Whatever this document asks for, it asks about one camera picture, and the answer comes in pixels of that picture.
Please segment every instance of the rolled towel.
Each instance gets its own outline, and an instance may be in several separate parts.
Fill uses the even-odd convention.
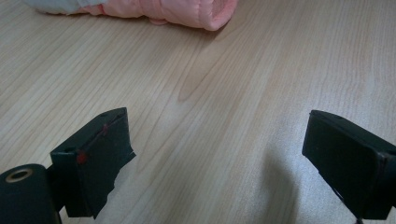
[[[147,16],[151,22],[172,22],[209,31],[226,24],[237,0],[23,0],[51,14],[90,13],[121,18]]]

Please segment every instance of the wood grain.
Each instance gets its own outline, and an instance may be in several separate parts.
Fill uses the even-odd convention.
[[[392,0],[240,0],[212,33],[1,1],[0,171],[126,106],[137,157],[96,220],[64,223],[352,224],[301,155],[308,113],[396,144],[395,36]]]

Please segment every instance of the folded cloth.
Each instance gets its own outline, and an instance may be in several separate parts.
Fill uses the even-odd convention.
[[[166,22],[215,31],[230,20],[237,0],[24,0],[51,14],[90,13],[121,18],[148,16]]]

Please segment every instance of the circular hole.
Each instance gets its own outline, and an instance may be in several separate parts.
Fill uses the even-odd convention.
[[[75,147],[67,147],[67,148],[64,149],[64,152],[72,152],[72,151],[75,151],[75,150],[76,150]]]
[[[19,181],[29,177],[32,173],[33,173],[33,170],[28,169],[28,168],[14,171],[7,176],[6,182],[8,182],[8,183],[19,182]]]

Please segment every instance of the pink fabric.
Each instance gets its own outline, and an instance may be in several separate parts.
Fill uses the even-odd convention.
[[[108,0],[75,13],[121,18],[148,16],[156,24],[169,21],[215,31],[230,20],[236,3],[237,0]]]

